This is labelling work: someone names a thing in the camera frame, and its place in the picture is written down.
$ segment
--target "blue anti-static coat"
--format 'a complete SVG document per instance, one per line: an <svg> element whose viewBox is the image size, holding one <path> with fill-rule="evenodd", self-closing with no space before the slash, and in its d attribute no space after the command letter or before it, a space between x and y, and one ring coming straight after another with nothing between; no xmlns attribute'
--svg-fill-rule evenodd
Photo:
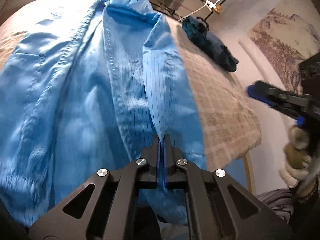
<svg viewBox="0 0 320 240"><path fill-rule="evenodd" d="M100 168L139 158L153 135L206 167L201 124L165 17L148 0L69 0L48 11L0 73L0 198L31 226ZM184 198L143 190L186 222Z"/></svg>

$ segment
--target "metal screw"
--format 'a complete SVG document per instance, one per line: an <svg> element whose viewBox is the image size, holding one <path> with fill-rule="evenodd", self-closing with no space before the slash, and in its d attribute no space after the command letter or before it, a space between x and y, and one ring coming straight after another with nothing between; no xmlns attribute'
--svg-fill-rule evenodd
<svg viewBox="0 0 320 240"><path fill-rule="evenodd" d="M100 169L100 170L98 170L97 174L98 174L98 176L103 177L108 174L108 171L106 169Z"/></svg>
<svg viewBox="0 0 320 240"><path fill-rule="evenodd" d="M137 165L145 165L147 163L147 161L145 159L138 159L136 160Z"/></svg>
<svg viewBox="0 0 320 240"><path fill-rule="evenodd" d="M178 165L186 165L187 163L188 163L188 161L186 159L178 159L177 160Z"/></svg>
<svg viewBox="0 0 320 240"><path fill-rule="evenodd" d="M216 175L218 177L224 177L226 175L226 172L224 170L216 170Z"/></svg>

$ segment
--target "beige blanket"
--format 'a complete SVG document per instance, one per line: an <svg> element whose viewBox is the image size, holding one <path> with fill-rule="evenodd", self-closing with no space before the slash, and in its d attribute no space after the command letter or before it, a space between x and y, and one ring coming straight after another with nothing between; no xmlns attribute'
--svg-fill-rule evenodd
<svg viewBox="0 0 320 240"><path fill-rule="evenodd" d="M0 26L0 69L28 29L51 7L65 2L68 0L34 1ZM175 20L167 20L199 110L208 169L223 168L260 144L258 118L236 76L226 73L209 59Z"/></svg>

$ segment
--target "black metal frame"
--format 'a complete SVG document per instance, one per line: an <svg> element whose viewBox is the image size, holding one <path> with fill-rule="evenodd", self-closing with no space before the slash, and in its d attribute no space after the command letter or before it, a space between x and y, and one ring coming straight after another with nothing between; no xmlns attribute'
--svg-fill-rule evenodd
<svg viewBox="0 0 320 240"><path fill-rule="evenodd" d="M320 141L320 102L311 95L299 96L291 91L284 91L263 81L257 81L248 88L250 97L268 104L271 108L295 120L304 118L301 128L309 132L308 152L316 151Z"/></svg>
<svg viewBox="0 0 320 240"><path fill-rule="evenodd" d="M132 239L139 189L157 187L158 146L155 136L141 153L145 164L134 160L103 177L93 174L40 218L25 239ZM164 152L167 188L185 192L190 239L291 237L291 228L228 174L219 177L187 160L179 165L182 152L171 146L169 135Z"/></svg>

